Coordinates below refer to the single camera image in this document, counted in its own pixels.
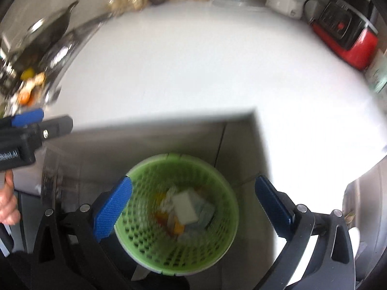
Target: green trash basket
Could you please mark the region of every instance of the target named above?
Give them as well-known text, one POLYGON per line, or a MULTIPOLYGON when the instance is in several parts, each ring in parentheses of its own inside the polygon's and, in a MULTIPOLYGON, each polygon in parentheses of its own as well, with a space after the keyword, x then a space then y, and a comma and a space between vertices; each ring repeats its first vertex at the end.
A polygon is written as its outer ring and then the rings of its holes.
POLYGON ((215 168, 191 156, 164 154, 142 161, 127 176, 133 193, 114 229, 137 263, 165 275, 191 275, 214 265, 230 248, 238 229, 238 203, 215 168), (154 218, 157 194, 171 185, 178 190, 201 186, 216 207, 208 228, 194 239, 176 241, 154 218))

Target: white countertop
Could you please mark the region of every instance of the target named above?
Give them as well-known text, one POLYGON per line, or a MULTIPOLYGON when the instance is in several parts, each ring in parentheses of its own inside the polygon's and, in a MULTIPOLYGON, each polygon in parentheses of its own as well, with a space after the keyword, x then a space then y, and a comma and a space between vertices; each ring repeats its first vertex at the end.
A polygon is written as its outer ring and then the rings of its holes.
POLYGON ((347 184, 387 150, 363 75, 308 25, 200 2, 108 22, 64 75, 46 111, 60 114, 75 130, 254 114, 270 180, 320 213, 341 209, 347 184))

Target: finger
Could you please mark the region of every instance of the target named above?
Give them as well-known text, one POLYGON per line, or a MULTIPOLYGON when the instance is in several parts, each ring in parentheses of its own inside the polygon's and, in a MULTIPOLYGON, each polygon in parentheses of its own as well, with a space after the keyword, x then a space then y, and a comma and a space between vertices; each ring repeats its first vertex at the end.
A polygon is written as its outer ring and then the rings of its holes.
POLYGON ((4 221, 3 224, 13 226, 20 221, 20 212, 19 210, 14 210, 4 221))
POLYGON ((11 184, 9 184, 7 181, 4 182, 4 187, 0 190, 0 208, 3 208, 9 203, 13 194, 14 194, 13 182, 11 184))
POLYGON ((12 170, 5 171, 4 183, 7 183, 12 188, 15 187, 14 186, 14 173, 12 172, 12 170))
POLYGON ((17 198, 12 196, 7 205, 0 209, 0 222, 3 222, 10 214, 16 210, 17 198))

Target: perforated plastic basket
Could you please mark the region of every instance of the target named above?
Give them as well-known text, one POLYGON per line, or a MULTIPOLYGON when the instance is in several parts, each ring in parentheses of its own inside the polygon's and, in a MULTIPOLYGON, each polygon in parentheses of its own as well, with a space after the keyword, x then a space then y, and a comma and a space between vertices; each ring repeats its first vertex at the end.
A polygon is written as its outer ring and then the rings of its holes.
POLYGON ((133 167, 127 176, 133 193, 115 224, 125 251, 139 264, 165 275, 190 275, 214 265, 237 233, 238 204, 224 177, 212 166, 186 155, 158 155, 133 167), (174 184, 179 190, 201 186, 216 207, 206 231, 176 241, 154 218, 156 196, 174 184))

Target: appliance control panel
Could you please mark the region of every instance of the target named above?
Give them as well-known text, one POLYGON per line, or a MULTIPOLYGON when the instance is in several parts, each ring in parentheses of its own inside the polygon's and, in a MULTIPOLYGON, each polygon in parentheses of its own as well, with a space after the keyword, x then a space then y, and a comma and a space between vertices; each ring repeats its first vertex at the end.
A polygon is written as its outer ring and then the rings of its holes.
POLYGON ((330 2, 319 18, 319 23, 337 39, 342 39, 351 24, 351 12, 330 2))

